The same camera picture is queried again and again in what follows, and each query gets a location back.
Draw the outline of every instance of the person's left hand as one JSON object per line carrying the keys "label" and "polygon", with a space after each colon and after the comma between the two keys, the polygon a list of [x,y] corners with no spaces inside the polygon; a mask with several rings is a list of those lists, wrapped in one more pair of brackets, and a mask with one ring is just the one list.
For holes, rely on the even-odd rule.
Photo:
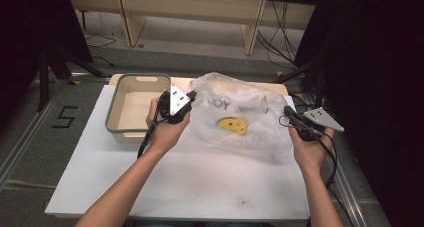
{"label": "person's left hand", "polygon": [[[159,99],[153,99],[150,103],[149,114],[146,118],[148,126],[152,124],[156,107]],[[162,154],[167,153],[172,147],[174,147],[181,133],[190,122],[190,113],[187,113],[184,120],[178,124],[159,123],[156,126],[155,131],[152,133],[149,150],[158,150]]]}

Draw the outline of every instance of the hand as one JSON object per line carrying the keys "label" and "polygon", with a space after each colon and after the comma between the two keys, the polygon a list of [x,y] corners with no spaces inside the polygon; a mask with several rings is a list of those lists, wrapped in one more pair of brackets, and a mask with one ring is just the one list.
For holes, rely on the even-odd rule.
{"label": "hand", "polygon": [[[322,162],[324,162],[327,152],[323,149],[320,143],[317,141],[314,142],[305,142],[303,141],[295,128],[289,127],[290,137],[293,141],[294,146],[294,158],[298,163],[300,170],[303,174],[320,174],[320,168]],[[325,129],[325,134],[333,137],[333,129]],[[327,146],[329,150],[333,148],[330,138],[327,136],[322,136],[321,141]]]}
{"label": "hand", "polygon": [[[150,103],[149,114],[146,118],[146,123],[148,126],[152,124],[158,101],[159,99],[153,99]],[[155,131],[153,131],[149,151],[158,150],[162,154],[168,152],[177,144],[181,133],[189,122],[190,113],[187,113],[184,117],[184,120],[178,124],[159,123],[156,126]]]}

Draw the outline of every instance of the white table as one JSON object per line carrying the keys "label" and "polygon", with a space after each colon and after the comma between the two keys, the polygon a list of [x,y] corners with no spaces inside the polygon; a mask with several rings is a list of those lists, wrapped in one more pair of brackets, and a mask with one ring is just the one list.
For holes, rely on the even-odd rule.
{"label": "white table", "polygon": [[[79,217],[135,161],[139,144],[121,144],[105,128],[115,86],[105,86],[45,213]],[[287,156],[229,153],[190,138],[159,162],[130,218],[263,221],[306,219],[305,186]]]}

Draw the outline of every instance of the floor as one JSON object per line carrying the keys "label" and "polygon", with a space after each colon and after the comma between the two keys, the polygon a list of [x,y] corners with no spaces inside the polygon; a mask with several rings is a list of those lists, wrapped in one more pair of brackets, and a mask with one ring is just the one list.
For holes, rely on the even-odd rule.
{"label": "floor", "polygon": [[[82,25],[82,14],[79,11],[76,11],[76,15]],[[86,29],[83,32],[87,39],[87,44],[94,48],[101,46],[102,48],[111,50],[119,49],[129,51],[187,54],[195,56],[222,57],[235,60],[273,61],[276,62],[276,64],[285,66],[284,68],[281,68],[283,73],[286,69],[288,70],[287,66],[290,66],[286,65],[288,61],[270,53],[258,41],[256,42],[253,54],[251,56],[245,55],[243,38],[239,25],[204,21],[148,18],[136,46],[129,47],[126,45],[125,36],[122,31],[123,27],[121,24],[121,18],[119,15],[87,12],[85,13],[85,22]],[[271,39],[275,33],[274,28],[263,27],[260,31],[268,40]],[[289,39],[295,47],[299,45],[302,35],[303,31],[288,30]],[[281,33],[276,35],[273,44],[283,53],[288,55]],[[95,61],[103,62],[105,60],[95,59]],[[289,85],[288,89],[293,92],[298,90],[297,87],[298,86],[295,83]],[[25,107],[34,105],[34,99],[28,100],[28,103],[24,103],[24,105],[26,105]],[[22,122],[29,125],[31,113],[28,113],[26,116],[18,116],[17,118],[20,118],[21,120],[23,119]],[[17,137],[19,135],[17,133],[22,132],[22,130],[20,130],[22,125],[25,126],[25,124],[22,123],[21,125],[13,126],[11,128],[13,131],[8,132],[6,136],[1,136],[1,143],[5,142],[5,139],[8,139],[9,143],[17,142],[19,140],[19,137]],[[76,140],[78,140],[78,133],[75,133],[75,135]],[[361,226],[390,226],[384,212],[381,210],[378,201],[372,193],[372,190],[369,188],[367,181],[361,172],[360,166],[352,160],[353,153],[349,148],[349,143],[343,135],[337,135],[335,141],[336,145],[339,146],[339,162],[340,167],[344,172],[342,177],[347,179],[347,189],[353,193],[354,199],[361,209],[360,214],[363,215],[359,216],[364,219],[364,224]],[[5,154],[0,153],[0,160],[3,159],[5,159]],[[54,186],[44,186],[43,188],[49,189],[54,188]],[[37,191],[32,191],[26,194],[37,194]],[[51,194],[51,192],[45,194],[46,198],[48,198],[49,194]],[[40,209],[45,208],[45,202],[43,203],[43,201],[41,201],[38,204],[42,205],[42,207],[40,206]],[[338,210],[340,215],[343,216],[344,213],[341,209],[338,208]],[[6,210],[3,209],[3,207],[0,207],[0,215],[3,211]],[[59,220],[50,219],[50,221],[53,221],[55,225],[58,226],[71,226],[73,224],[73,222],[66,222],[66,224],[64,224]],[[0,217],[0,226],[9,226],[2,224],[3,222]],[[273,222],[272,224],[276,227],[303,226],[303,222]]]}

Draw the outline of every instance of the yellow smiley face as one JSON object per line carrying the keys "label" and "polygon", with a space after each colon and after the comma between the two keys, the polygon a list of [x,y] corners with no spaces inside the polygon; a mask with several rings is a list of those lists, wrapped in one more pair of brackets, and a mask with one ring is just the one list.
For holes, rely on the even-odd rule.
{"label": "yellow smiley face", "polygon": [[247,132],[247,120],[244,118],[222,118],[218,121],[217,126],[239,135],[244,135]]}

